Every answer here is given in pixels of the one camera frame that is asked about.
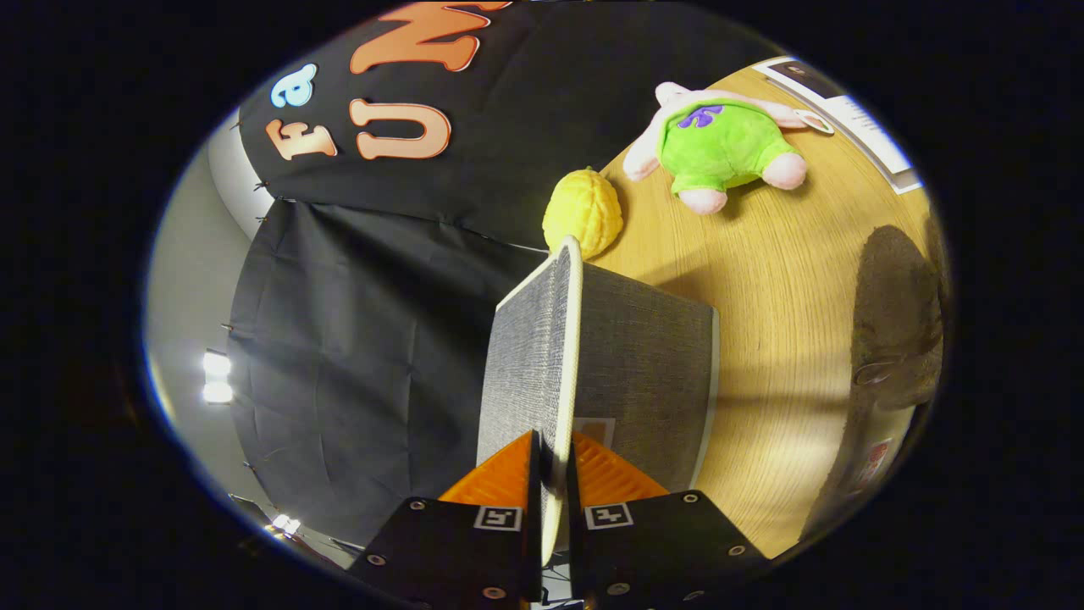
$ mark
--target orange gripper pad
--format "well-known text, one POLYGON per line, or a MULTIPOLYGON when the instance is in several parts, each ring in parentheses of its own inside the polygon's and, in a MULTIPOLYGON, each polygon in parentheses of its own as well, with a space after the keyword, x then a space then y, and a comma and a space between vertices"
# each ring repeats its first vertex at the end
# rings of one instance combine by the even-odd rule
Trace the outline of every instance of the orange gripper pad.
POLYGON ((576 446, 581 506, 618 504, 670 493, 594 439, 573 432, 572 443, 576 446))
POLYGON ((439 501, 477 506, 518 506, 527 510, 531 433, 508 443, 460 479, 439 501))

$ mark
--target green shirt on plush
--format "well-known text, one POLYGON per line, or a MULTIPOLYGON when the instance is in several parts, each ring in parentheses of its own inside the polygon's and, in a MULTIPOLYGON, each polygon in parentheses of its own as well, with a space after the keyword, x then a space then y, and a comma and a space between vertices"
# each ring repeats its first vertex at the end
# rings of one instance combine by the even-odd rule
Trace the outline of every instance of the green shirt on plush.
POLYGON ((691 103, 662 124, 656 156, 674 174, 671 192, 731 186, 761 177, 775 157, 798 151, 763 109, 719 98, 691 103))

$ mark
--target studio light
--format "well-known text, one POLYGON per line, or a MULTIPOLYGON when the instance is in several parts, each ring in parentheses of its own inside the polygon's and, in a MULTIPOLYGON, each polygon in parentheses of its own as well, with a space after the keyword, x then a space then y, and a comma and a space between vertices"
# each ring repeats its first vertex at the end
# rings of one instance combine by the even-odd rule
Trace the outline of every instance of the studio light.
POLYGON ((204 386, 204 401, 211 404, 225 404, 233 401, 233 389, 223 381, 212 381, 204 386))
POLYGON ((214 350, 207 350, 204 353, 204 372, 209 376, 215 377, 225 377, 230 374, 230 359, 221 352, 216 352, 214 350))

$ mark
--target white wall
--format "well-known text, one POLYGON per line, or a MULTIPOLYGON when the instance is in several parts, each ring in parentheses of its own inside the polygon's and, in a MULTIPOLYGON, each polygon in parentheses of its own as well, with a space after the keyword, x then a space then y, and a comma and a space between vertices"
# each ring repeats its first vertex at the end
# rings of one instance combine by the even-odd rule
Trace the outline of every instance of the white wall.
POLYGON ((241 128, 237 124, 238 111, 234 109, 225 117, 207 140, 207 154, 210 158, 211 178, 215 185, 241 230, 248 235, 249 241, 256 236, 260 216, 267 216, 271 202, 274 200, 267 189, 256 189, 260 182, 253 169, 245 146, 241 143, 241 128))
MULTIPOLYGON (((236 150, 225 152, 237 154, 236 150)), ((229 158, 222 163, 225 166, 218 173, 223 174, 243 165, 229 158)), ((271 197, 266 197, 270 206, 271 197)), ((178 183, 158 228, 147 282, 144 341, 152 378, 175 432, 222 490, 259 504, 273 519, 278 512, 255 476, 243 466, 245 456, 230 407, 205 404, 201 395, 203 354, 208 348, 225 351, 225 330, 219 324, 230 320, 251 235, 223 204, 212 178, 208 146, 203 146, 178 183)), ((300 533, 309 546, 339 566, 352 561, 346 553, 321 544, 327 536, 304 525, 300 533)))

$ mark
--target paper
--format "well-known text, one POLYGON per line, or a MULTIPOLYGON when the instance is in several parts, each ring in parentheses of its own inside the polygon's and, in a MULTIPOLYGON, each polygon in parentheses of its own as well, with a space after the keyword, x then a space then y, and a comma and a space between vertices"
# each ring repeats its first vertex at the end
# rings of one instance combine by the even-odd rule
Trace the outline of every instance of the paper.
POLYGON ((874 117, 808 64, 787 56, 769 60, 753 66, 753 69, 808 103, 857 144, 896 193, 922 185, 911 161, 874 117))

